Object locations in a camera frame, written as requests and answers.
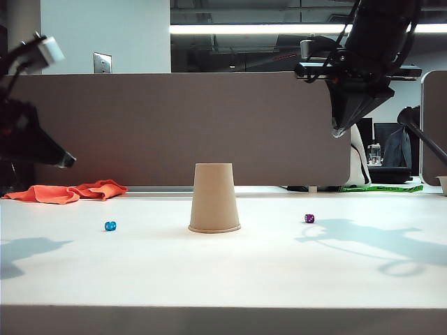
cubicle partition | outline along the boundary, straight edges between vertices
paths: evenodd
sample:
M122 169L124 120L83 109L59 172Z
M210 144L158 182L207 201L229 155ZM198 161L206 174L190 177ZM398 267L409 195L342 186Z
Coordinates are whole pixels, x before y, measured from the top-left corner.
M232 163L237 185L341 185L349 134L331 135L325 82L293 73L30 75L13 97L78 160L38 184L116 179L191 186L195 163Z
M444 151L447 151L447 70L429 72L422 79L420 128ZM445 166L421 142L420 178L429 185L439 185L437 176L447 175Z

orange towel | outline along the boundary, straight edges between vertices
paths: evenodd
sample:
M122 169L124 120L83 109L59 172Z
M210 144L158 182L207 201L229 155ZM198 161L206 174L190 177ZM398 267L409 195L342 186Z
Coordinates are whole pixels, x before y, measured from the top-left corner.
M127 192L127 187L119 185L112 179L107 179L98 180L93 184L81 184L76 187L34 185L24 192L7 193L3 198L47 204L68 204L78 201L80 198L106 200L125 192Z

upside-down cup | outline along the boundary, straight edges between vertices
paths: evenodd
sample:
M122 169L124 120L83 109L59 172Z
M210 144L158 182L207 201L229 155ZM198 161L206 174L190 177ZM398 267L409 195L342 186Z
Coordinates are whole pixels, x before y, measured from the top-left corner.
M189 229L193 232L232 232L240 228L233 165L196 164Z

fluorescent light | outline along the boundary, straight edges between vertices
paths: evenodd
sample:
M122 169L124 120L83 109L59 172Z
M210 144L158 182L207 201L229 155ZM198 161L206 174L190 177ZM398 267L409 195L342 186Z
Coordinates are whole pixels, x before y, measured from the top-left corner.
M339 34L343 24L202 24L172 25L172 35ZM416 33L447 33L447 24L418 24Z
M416 26L416 33L447 33L447 24L434 23L434 24L418 24Z

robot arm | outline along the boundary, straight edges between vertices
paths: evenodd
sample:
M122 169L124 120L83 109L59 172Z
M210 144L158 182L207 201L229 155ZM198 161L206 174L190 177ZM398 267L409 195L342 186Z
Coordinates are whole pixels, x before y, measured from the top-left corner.
M53 37L38 34L0 59L0 80L17 61L14 77L7 88L0 87L0 160L71 167L76 158L60 147L39 125L37 110L30 103L9 99L9 94L22 71L40 70L63 59Z
M394 96L390 81L414 80L416 67L401 67L413 44L420 0L357 0L350 14L353 27L345 46L324 40L302 41L307 61L327 53L323 64L299 63L299 79L324 79L332 103L332 134L343 135L355 122Z

